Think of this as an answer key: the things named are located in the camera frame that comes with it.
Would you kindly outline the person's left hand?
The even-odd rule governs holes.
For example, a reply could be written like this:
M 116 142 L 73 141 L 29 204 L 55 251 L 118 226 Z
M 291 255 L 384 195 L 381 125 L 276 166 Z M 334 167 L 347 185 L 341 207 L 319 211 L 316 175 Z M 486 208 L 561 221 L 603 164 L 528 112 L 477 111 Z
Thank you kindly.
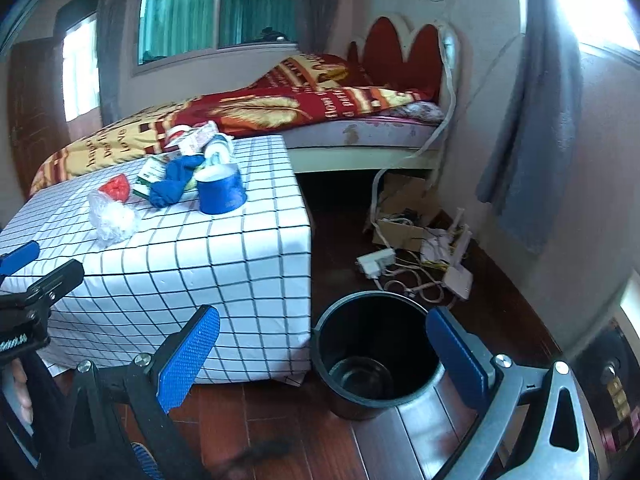
M 15 359 L 11 364 L 11 370 L 14 380 L 14 391 L 20 407 L 21 419 L 27 425 L 31 425 L 34 421 L 34 409 L 32 408 L 32 399 L 30 398 L 27 388 L 27 375 L 24 371 L 23 364 L 20 359 Z

